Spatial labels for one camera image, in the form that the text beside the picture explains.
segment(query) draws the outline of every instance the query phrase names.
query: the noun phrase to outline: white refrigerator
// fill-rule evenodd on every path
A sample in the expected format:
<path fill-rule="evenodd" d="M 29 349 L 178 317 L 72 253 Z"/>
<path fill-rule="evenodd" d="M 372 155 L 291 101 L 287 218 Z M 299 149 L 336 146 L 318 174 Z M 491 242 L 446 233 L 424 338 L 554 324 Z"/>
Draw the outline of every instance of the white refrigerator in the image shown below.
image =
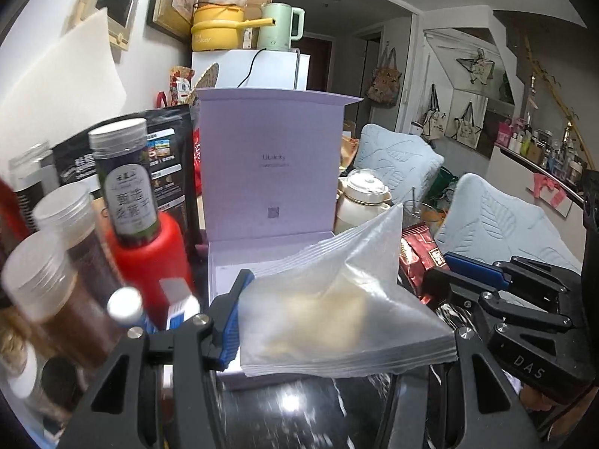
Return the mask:
<path fill-rule="evenodd" d="M 310 56 L 290 52 L 235 49 L 231 51 L 194 52 L 192 84 L 215 62 L 219 65 L 217 88 L 276 88 L 305 91 Z"/>

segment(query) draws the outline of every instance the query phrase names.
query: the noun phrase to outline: open box lid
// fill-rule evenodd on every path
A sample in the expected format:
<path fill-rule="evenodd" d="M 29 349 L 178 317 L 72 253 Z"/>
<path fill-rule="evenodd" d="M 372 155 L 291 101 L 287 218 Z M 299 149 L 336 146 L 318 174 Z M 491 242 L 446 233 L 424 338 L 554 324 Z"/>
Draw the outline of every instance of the open box lid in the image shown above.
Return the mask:
<path fill-rule="evenodd" d="M 288 89 L 199 89 L 209 242 L 330 231 L 346 104 Z"/>

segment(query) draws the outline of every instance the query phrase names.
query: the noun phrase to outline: electric kettle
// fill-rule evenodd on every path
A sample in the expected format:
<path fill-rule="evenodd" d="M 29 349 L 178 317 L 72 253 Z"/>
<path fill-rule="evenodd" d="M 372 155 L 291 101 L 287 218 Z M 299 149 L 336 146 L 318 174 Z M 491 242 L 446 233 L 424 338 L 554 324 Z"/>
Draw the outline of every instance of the electric kettle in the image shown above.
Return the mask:
<path fill-rule="evenodd" d="M 389 188 L 370 169 L 356 169 L 339 177 L 337 213 L 333 232 L 338 235 L 390 210 Z"/>
<path fill-rule="evenodd" d="M 265 25 L 275 25 L 275 20 L 245 20 L 240 6 L 205 4 L 194 12 L 191 47 L 193 52 L 241 49 L 245 29 Z"/>
<path fill-rule="evenodd" d="M 292 35 L 294 15 L 298 16 L 298 31 Z M 285 3 L 269 3 L 262 6 L 262 18 L 275 20 L 273 27 L 261 28 L 258 34 L 258 48 L 269 51 L 288 51 L 291 42 L 304 36 L 305 11 Z"/>

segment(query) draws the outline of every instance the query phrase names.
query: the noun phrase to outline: dark red foil packet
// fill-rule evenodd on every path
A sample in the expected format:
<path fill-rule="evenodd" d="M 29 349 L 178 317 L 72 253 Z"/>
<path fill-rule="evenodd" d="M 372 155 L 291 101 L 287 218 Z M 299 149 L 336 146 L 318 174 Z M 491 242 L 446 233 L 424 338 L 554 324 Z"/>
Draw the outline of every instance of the dark red foil packet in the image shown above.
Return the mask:
<path fill-rule="evenodd" d="M 440 299 L 433 298 L 422 288 L 424 273 L 434 267 L 444 270 L 449 270 L 449 267 L 425 223 L 402 231 L 399 264 L 420 301 L 425 305 L 438 304 Z"/>

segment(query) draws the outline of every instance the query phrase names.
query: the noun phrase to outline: mint green kettle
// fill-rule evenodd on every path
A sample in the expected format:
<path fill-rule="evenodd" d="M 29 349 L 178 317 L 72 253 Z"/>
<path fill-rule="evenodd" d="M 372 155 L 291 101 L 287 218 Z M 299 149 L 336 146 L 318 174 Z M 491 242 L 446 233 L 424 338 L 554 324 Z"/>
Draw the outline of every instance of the mint green kettle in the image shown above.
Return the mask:
<path fill-rule="evenodd" d="M 298 16 L 297 35 L 291 35 L 294 15 Z M 304 36 L 305 11 L 285 3 L 269 3 L 262 6 L 263 18 L 274 18 L 273 27 L 263 27 L 258 34 L 258 49 L 288 51 L 291 42 Z"/>

